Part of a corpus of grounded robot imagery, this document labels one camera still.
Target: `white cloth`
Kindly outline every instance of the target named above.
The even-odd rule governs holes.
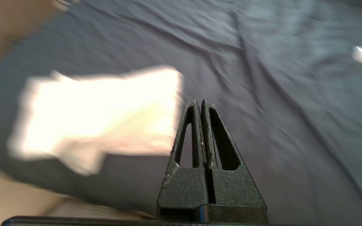
[[[105,153],[169,155],[181,80],[168,66],[115,77],[30,78],[7,146],[21,160],[56,157],[83,175],[98,173]]]

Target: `dark gray bedsheet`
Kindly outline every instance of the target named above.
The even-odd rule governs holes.
[[[11,159],[5,142],[29,76],[168,64],[185,76],[184,101],[206,98],[220,109],[271,223],[362,225],[356,45],[362,6],[342,1],[84,0],[0,63],[0,169],[91,202],[154,212],[166,157],[109,156],[101,174],[83,177],[57,160]]]

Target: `wrinkled fabric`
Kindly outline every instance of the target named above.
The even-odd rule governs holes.
[[[29,76],[167,64],[184,75],[185,102],[205,98],[219,108],[271,223],[362,225],[354,46],[362,46],[362,5],[347,1],[81,1],[0,63],[0,169],[91,202],[154,212],[166,157],[112,155],[86,178],[55,160],[13,160],[4,144]]]

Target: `beige surface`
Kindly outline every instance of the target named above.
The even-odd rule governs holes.
[[[0,58],[56,12],[51,0],[0,0]]]
[[[13,216],[40,216],[65,198],[59,194],[15,182],[0,172],[0,224]]]

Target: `bed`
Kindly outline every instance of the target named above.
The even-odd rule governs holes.
[[[205,98],[219,108],[271,223],[362,225],[354,46],[362,46],[362,4],[343,0],[83,0],[0,62],[0,169],[92,203],[154,213],[168,157],[110,155],[101,173],[81,176],[58,160],[12,159],[5,143],[29,76],[167,64],[184,75],[185,102]]]

